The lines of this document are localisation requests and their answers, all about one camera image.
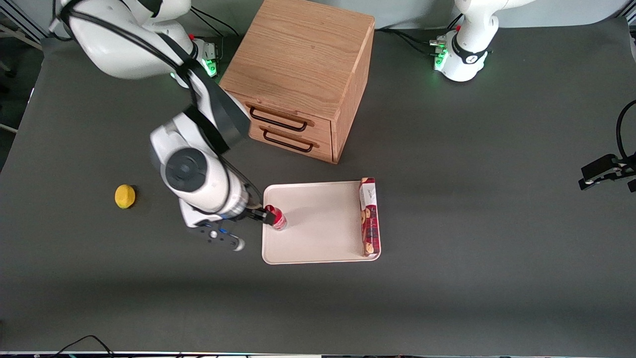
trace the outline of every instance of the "yellow lemon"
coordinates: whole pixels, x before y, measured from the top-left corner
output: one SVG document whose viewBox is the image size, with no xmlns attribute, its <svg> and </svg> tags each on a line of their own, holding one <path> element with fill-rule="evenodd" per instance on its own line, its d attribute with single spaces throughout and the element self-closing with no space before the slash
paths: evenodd
<svg viewBox="0 0 636 358">
<path fill-rule="evenodd" d="M 120 185 L 115 191 L 115 203 L 122 209 L 130 208 L 135 202 L 135 189 L 128 184 Z"/>
</svg>

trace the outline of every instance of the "dark gray tabletop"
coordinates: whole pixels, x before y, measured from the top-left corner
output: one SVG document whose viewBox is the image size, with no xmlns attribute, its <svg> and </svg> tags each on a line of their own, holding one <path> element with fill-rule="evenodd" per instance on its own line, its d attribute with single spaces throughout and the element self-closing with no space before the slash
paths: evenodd
<svg viewBox="0 0 636 358">
<path fill-rule="evenodd" d="M 148 155 L 185 90 L 49 43 L 0 175 L 0 347 L 96 334 L 120 351 L 634 357 L 636 196 L 577 185 L 616 153 L 628 43 L 624 20 L 502 29 L 485 69 L 452 83 L 376 33 L 339 165 L 253 140 L 228 155 L 261 189 L 376 177 L 381 258 L 296 266 L 263 262 L 255 222 L 240 253 L 186 234 Z M 131 210 L 113 202 L 122 183 L 139 188 Z"/>
</svg>

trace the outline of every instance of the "black metal handle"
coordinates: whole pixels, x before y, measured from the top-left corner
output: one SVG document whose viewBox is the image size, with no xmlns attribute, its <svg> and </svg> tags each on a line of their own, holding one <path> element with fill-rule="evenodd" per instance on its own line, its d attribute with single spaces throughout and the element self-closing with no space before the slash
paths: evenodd
<svg viewBox="0 0 636 358">
<path fill-rule="evenodd" d="M 265 117 L 261 117 L 259 115 L 255 115 L 254 114 L 254 110 L 256 110 L 256 109 L 253 106 L 250 106 L 249 115 L 252 116 L 253 119 L 262 120 L 265 123 L 277 125 L 279 127 L 283 127 L 285 129 L 289 129 L 290 131 L 295 131 L 295 132 L 302 132 L 302 131 L 304 131 L 307 128 L 307 122 L 303 122 L 303 125 L 301 125 L 300 127 L 294 127 L 293 125 L 276 122 L 275 120 L 271 120 L 269 118 L 265 118 Z"/>
<path fill-rule="evenodd" d="M 299 152 L 309 153 L 309 152 L 311 152 L 311 151 L 312 151 L 312 149 L 314 148 L 314 144 L 313 144 L 313 143 L 309 143 L 309 148 L 307 148 L 307 149 L 305 149 L 305 148 L 300 148 L 300 147 L 297 147 L 297 146 L 295 146 L 295 145 L 291 145 L 291 144 L 285 143 L 285 142 L 283 142 L 283 141 L 275 140 L 275 139 L 273 139 L 273 138 L 268 138 L 268 137 L 267 137 L 267 133 L 269 133 L 269 131 L 268 131 L 267 129 L 264 129 L 264 130 L 263 130 L 263 138 L 265 138 L 265 140 L 266 140 L 266 141 L 271 141 L 272 143 L 276 143 L 276 144 L 279 144 L 279 145 L 283 145 L 283 146 L 285 146 L 285 147 L 292 148 L 293 150 L 297 150 L 297 151 L 299 151 Z"/>
</svg>

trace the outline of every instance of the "wooden drawer cabinet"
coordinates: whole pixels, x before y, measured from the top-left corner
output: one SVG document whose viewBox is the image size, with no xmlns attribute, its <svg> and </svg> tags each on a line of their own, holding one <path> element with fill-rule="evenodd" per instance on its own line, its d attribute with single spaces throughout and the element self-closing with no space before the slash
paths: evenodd
<svg viewBox="0 0 636 358">
<path fill-rule="evenodd" d="M 373 17 L 307 0 L 265 0 L 221 86 L 251 138 L 337 163 L 368 77 Z"/>
</svg>

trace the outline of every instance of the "cable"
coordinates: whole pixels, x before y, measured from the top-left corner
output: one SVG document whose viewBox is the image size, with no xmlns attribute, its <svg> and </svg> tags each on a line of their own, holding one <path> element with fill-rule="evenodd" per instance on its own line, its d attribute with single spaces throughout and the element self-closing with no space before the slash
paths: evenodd
<svg viewBox="0 0 636 358">
<path fill-rule="evenodd" d="M 51 9 L 51 22 L 53 22 L 57 18 L 57 9 L 55 7 L 55 2 L 56 2 L 56 0 L 52 0 L 53 6 L 51 6 L 52 7 L 52 9 Z M 72 41 L 73 40 L 73 37 L 62 38 L 58 34 L 56 34 L 55 31 L 50 31 L 49 34 L 53 35 L 54 38 L 57 38 L 60 41 Z"/>
<path fill-rule="evenodd" d="M 71 347 L 71 346 L 73 346 L 73 345 L 75 345 L 75 344 L 77 344 L 77 343 L 79 343 L 79 342 L 81 342 L 81 341 L 83 341 L 83 340 L 85 340 L 87 338 L 93 338 L 94 340 L 98 341 L 99 344 L 101 344 L 102 347 L 104 347 L 104 350 L 106 351 L 106 353 L 108 353 L 108 355 L 110 355 L 111 358 L 114 357 L 114 352 L 110 348 L 108 348 L 108 346 L 106 344 L 104 344 L 104 342 L 102 342 L 102 340 L 100 340 L 98 337 L 96 337 L 96 336 L 94 336 L 92 334 L 89 334 L 88 336 L 84 336 L 84 337 L 76 340 L 75 342 L 73 342 L 73 343 L 71 343 L 69 345 L 66 345 L 64 348 L 60 349 L 59 352 L 57 352 L 56 354 L 53 354 L 53 356 L 54 357 L 59 356 L 63 351 L 67 350 L 69 347 Z"/>
<path fill-rule="evenodd" d="M 121 36 L 122 38 L 140 46 L 141 48 L 143 48 L 144 50 L 148 51 L 150 54 L 154 55 L 155 57 L 159 58 L 161 61 L 165 62 L 168 66 L 170 66 L 174 71 L 177 71 L 177 68 L 179 67 L 179 65 L 174 62 L 172 59 L 170 59 L 167 55 L 165 55 L 164 53 L 162 53 L 161 51 L 159 51 L 156 47 L 154 47 L 153 45 L 151 45 L 150 43 L 148 43 L 146 40 L 140 38 L 139 36 L 126 31 L 124 29 L 122 29 L 121 27 L 118 27 L 110 22 L 107 22 L 105 20 L 102 20 L 100 18 L 97 18 L 95 16 L 86 14 L 86 13 L 82 13 L 79 11 L 74 10 L 73 8 L 71 8 L 69 10 L 69 16 L 70 17 L 75 17 L 75 18 L 79 18 L 82 20 L 86 20 L 89 22 L 92 22 L 95 25 L 99 25 L 119 36 Z M 186 82 L 186 85 L 188 86 L 188 89 L 190 90 L 190 94 L 191 94 L 191 100 L 192 103 L 194 105 L 196 105 L 198 103 L 197 101 L 197 93 L 194 89 L 194 86 L 192 85 L 192 81 L 190 79 L 190 77 L 185 76 L 185 77 L 181 77 L 181 79 Z M 244 179 L 244 181 L 246 183 L 248 183 L 248 185 L 251 185 L 257 192 L 259 198 L 260 198 L 260 202 L 263 202 L 263 198 L 261 193 L 256 189 L 256 187 L 253 185 L 253 183 L 251 183 L 247 177 L 245 177 L 245 175 L 243 175 L 243 173 L 241 173 L 239 170 L 237 170 L 236 168 L 234 168 L 234 166 L 232 166 L 220 153 L 218 153 L 214 147 L 210 146 L 210 148 L 212 149 L 212 151 L 217 155 L 217 157 L 219 158 L 219 161 L 221 162 L 221 165 L 223 166 L 223 170 L 225 172 L 225 177 L 228 183 L 228 190 L 226 191 L 225 194 L 225 199 L 223 200 L 223 204 L 220 206 L 219 211 L 222 210 L 227 204 L 228 201 L 230 199 L 230 187 L 231 187 L 231 181 L 230 181 L 230 170 L 232 170 L 236 175 L 240 176 L 241 178 Z"/>
<path fill-rule="evenodd" d="M 388 28 L 384 28 L 384 27 L 383 27 L 383 28 L 381 28 L 381 29 L 377 29 L 376 31 L 379 31 L 379 32 L 388 32 L 388 33 L 392 33 L 392 34 L 402 35 L 402 36 L 404 36 L 404 37 L 406 37 L 406 38 L 410 39 L 411 41 L 416 42 L 416 43 L 420 43 L 420 44 L 422 44 L 422 45 L 428 45 L 428 44 L 429 44 L 429 42 L 428 42 L 428 41 L 425 41 L 425 40 L 422 40 L 422 39 L 418 39 L 418 38 L 414 38 L 413 36 L 411 36 L 411 35 L 407 34 L 406 32 L 404 32 L 404 31 L 400 31 L 400 30 L 397 30 L 397 29 L 388 29 Z"/>
<path fill-rule="evenodd" d="M 623 118 L 627 111 L 636 104 L 636 99 L 632 102 L 629 102 L 621 111 L 621 114 L 618 115 L 618 119 L 616 120 L 616 144 L 618 145 L 618 152 L 621 154 L 622 159 L 627 163 L 627 165 L 634 171 L 636 171 L 636 166 L 632 163 L 632 160 L 625 153 L 625 148 L 623 148 L 623 139 L 621 137 L 621 126 L 623 125 Z"/>
<path fill-rule="evenodd" d="M 211 27 L 211 28 L 212 28 L 212 30 L 216 31 L 216 33 L 217 33 L 217 34 L 219 34 L 219 36 L 220 36 L 220 37 L 223 37 L 223 36 L 224 36 L 223 34 L 221 34 L 221 32 L 220 32 L 220 31 L 218 31 L 218 30 L 216 29 L 216 27 L 214 27 L 214 26 L 210 25 L 210 23 L 209 23 L 208 21 L 205 21 L 205 19 L 204 19 L 204 18 L 202 18 L 202 17 L 201 17 L 201 15 L 197 14 L 197 13 L 196 13 L 196 12 L 194 12 L 192 9 L 190 10 L 190 12 L 192 12 L 193 14 L 195 14 L 195 16 L 196 16 L 196 17 L 198 17 L 199 19 L 201 19 L 201 21 L 205 22 L 205 24 L 206 24 L 206 25 L 208 25 L 209 27 Z"/>
<path fill-rule="evenodd" d="M 254 185 L 254 183 L 252 183 L 252 181 L 250 179 L 248 179 L 243 173 L 240 172 L 240 170 L 238 170 L 237 168 L 235 168 L 235 166 L 233 166 L 230 162 L 226 161 L 225 158 L 222 158 L 223 161 L 225 161 L 225 164 L 230 167 L 230 170 L 232 170 L 236 175 L 238 175 L 245 184 L 247 184 L 248 186 L 252 187 L 252 189 L 254 189 L 254 191 L 256 192 L 256 195 L 258 196 L 258 202 L 259 203 L 263 203 L 263 193 L 260 192 L 260 190 L 258 190 L 258 188 Z"/>
<path fill-rule="evenodd" d="M 395 29 L 386 29 L 386 28 L 382 28 L 382 29 L 377 29 L 376 31 L 379 32 L 386 32 L 389 34 L 395 34 L 397 35 L 399 38 L 403 39 L 404 42 L 406 42 L 409 46 L 411 46 L 415 51 L 419 52 L 420 54 L 424 54 L 424 55 L 430 55 L 430 52 L 426 52 L 421 48 L 418 48 L 417 46 L 415 46 L 415 44 L 413 44 L 410 40 L 416 42 L 416 43 L 420 43 L 420 44 L 428 44 L 428 42 L 414 38 L 413 36 L 405 33 L 404 31 L 400 31 L 400 30 L 395 30 Z"/>
<path fill-rule="evenodd" d="M 459 21 L 460 18 L 462 18 L 462 16 L 464 16 L 463 13 L 457 15 L 457 17 L 455 17 L 455 20 L 451 21 L 450 24 L 448 26 L 446 26 L 447 29 L 452 29 L 453 26 L 455 26 L 455 24 Z"/>
<path fill-rule="evenodd" d="M 192 10 L 195 10 L 195 11 L 197 11 L 197 12 L 199 12 L 199 13 L 202 13 L 203 15 L 205 15 L 205 16 L 207 16 L 207 17 L 209 17 L 209 18 L 213 19 L 213 20 L 215 20 L 216 22 L 219 22 L 219 23 L 221 23 L 221 24 L 223 24 L 223 25 L 227 26 L 227 28 L 229 28 L 230 30 L 232 30 L 232 32 L 234 32 L 234 34 L 235 34 L 236 36 L 239 36 L 239 33 L 238 33 L 235 29 L 234 29 L 234 27 L 232 27 L 232 26 L 230 26 L 230 25 L 226 24 L 225 22 L 223 22 L 223 21 L 219 20 L 218 18 L 213 17 L 212 15 L 210 15 L 210 14 L 208 14 L 208 13 L 206 13 L 206 12 L 203 12 L 203 11 L 199 10 L 199 9 L 197 9 L 197 8 L 196 8 L 196 7 L 194 7 L 194 6 L 192 6 Z"/>
</svg>

